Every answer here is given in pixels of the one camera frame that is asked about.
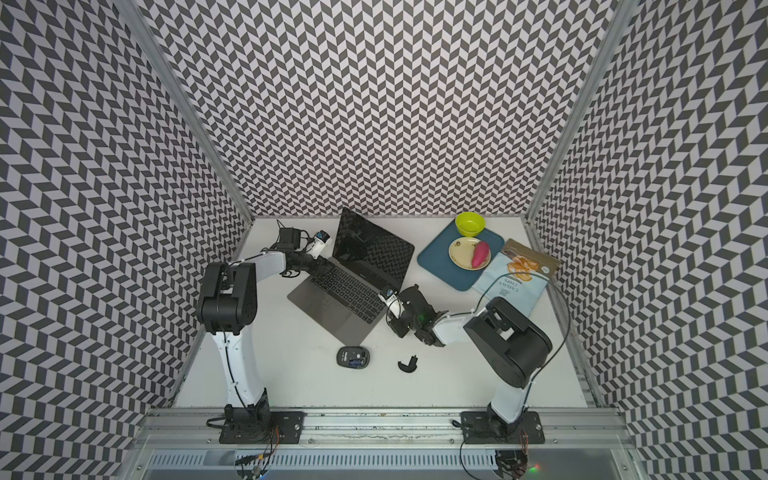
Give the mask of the black mouse battery cover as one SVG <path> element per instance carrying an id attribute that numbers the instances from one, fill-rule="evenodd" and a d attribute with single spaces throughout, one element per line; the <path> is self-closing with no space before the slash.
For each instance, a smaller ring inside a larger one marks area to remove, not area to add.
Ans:
<path id="1" fill-rule="evenodd" d="M 413 355 L 410 357 L 407 363 L 399 362 L 397 364 L 398 369 L 403 373 L 414 373 L 417 369 L 418 357 Z"/>

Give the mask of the grey laptop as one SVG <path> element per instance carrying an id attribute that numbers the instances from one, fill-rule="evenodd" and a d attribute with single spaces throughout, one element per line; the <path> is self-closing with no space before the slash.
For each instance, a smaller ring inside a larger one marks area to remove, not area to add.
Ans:
<path id="1" fill-rule="evenodd" d="M 380 292 L 401 289 L 415 247 L 348 207 L 333 252 L 287 299 L 345 346 L 359 346 L 387 306 Z"/>

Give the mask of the black wireless mouse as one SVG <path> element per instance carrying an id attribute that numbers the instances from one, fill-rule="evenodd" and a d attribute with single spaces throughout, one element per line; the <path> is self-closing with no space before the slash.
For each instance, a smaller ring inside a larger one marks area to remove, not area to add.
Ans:
<path id="1" fill-rule="evenodd" d="M 362 346 L 344 346 L 337 351 L 336 363 L 343 368 L 365 369 L 370 363 L 370 352 Z"/>

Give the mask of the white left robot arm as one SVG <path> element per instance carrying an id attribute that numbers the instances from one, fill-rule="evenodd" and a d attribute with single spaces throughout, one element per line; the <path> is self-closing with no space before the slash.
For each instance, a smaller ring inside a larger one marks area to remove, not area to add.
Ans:
<path id="1" fill-rule="evenodd" d="M 227 422 L 248 422 L 261 428 L 270 424 L 268 394 L 258 374 L 251 339 L 258 310 L 258 282 L 289 271 L 314 271 L 323 249 L 324 245 L 316 240 L 307 251 L 266 250 L 206 267 L 196 315 L 213 337 L 221 358 L 227 386 Z"/>

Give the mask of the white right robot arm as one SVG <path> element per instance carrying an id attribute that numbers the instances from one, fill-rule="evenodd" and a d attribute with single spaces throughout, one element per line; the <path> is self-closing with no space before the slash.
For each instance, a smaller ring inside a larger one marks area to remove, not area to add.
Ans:
<path id="1" fill-rule="evenodd" d="M 416 285 L 400 292 L 386 287 L 378 299 L 400 338 L 413 333 L 434 347 L 473 344 L 500 379 L 489 404 L 490 419 L 504 427 L 519 422 L 535 376 L 554 356 L 552 341 L 532 320 L 502 296 L 464 313 L 436 311 Z"/>

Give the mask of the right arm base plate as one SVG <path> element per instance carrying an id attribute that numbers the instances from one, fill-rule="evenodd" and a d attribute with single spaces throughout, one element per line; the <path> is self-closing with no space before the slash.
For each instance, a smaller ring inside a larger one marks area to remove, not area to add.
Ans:
<path id="1" fill-rule="evenodd" d="M 460 424 L 463 439 L 470 445 L 545 443 L 544 429 L 535 411 L 524 411 L 512 423 L 507 423 L 490 410 L 463 411 Z"/>

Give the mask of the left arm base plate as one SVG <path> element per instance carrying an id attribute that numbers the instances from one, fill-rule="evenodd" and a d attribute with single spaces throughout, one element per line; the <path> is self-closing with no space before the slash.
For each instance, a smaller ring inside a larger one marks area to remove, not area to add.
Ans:
<path id="1" fill-rule="evenodd" d="M 304 411 L 272 411 L 266 414 L 234 408 L 224 414 L 220 444 L 298 444 L 303 432 Z"/>

